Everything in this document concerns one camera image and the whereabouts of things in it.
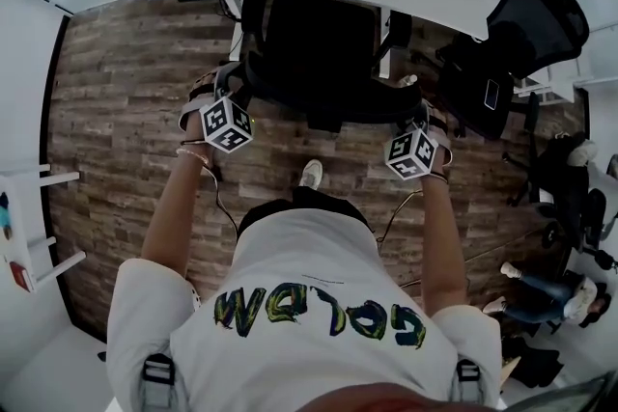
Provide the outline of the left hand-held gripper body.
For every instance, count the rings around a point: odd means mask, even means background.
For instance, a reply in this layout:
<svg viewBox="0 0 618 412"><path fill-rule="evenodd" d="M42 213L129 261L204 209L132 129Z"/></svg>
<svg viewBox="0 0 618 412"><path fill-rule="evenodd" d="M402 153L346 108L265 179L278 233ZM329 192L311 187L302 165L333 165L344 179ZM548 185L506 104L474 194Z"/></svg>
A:
<svg viewBox="0 0 618 412"><path fill-rule="evenodd" d="M179 128L183 146L211 146L225 153L237 151L254 137L248 114L253 92L242 62L220 66L198 78L183 106Z"/></svg>

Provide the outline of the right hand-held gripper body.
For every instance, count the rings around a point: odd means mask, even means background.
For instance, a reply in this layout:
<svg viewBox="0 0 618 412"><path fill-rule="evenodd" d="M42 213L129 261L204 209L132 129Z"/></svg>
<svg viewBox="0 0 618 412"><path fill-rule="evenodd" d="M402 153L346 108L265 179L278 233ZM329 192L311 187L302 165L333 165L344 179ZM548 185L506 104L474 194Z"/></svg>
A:
<svg viewBox="0 0 618 412"><path fill-rule="evenodd" d="M384 145L385 165L402 180L440 172L453 160L445 117L422 100L411 118L392 125L393 138Z"/></svg>

